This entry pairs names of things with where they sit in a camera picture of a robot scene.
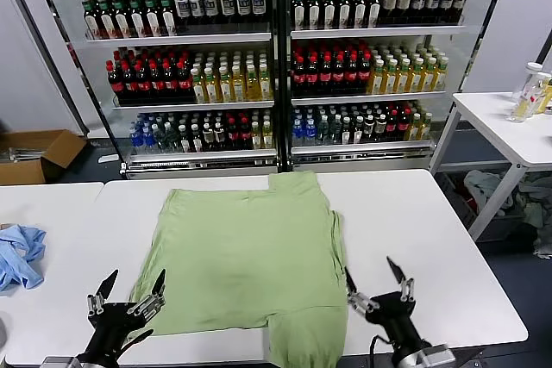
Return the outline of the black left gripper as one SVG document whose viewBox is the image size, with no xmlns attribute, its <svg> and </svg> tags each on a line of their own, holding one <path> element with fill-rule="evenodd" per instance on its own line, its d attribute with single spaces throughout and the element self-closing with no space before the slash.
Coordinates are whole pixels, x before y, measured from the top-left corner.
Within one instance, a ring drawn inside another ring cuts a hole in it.
<svg viewBox="0 0 552 368">
<path fill-rule="evenodd" d="M 148 329 L 127 343 L 131 333 L 145 327 L 144 316 L 155 316 L 165 304 L 165 269 L 157 277 L 151 293 L 136 305 L 105 303 L 117 274 L 115 269 L 100 283 L 94 295 L 87 296 L 88 321 L 94 327 L 94 333 L 84 350 L 84 360 L 118 360 L 130 347 L 153 334 L 153 329 Z"/>
</svg>

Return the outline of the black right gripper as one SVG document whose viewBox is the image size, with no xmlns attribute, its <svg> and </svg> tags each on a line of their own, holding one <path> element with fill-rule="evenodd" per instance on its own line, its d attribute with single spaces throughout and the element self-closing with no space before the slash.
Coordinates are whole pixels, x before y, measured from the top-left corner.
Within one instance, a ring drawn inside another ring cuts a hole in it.
<svg viewBox="0 0 552 368">
<path fill-rule="evenodd" d="M 431 344 L 420 336 L 411 320 L 416 306 L 414 278 L 408 278 L 389 256 L 386 260 L 400 286 L 400 293 L 394 291 L 370 298 L 357 290 L 348 268 L 345 267 L 347 299 L 357 313 L 365 314 L 368 322 L 384 328 L 387 341 L 393 348 L 392 358 L 404 359 Z"/>
</svg>

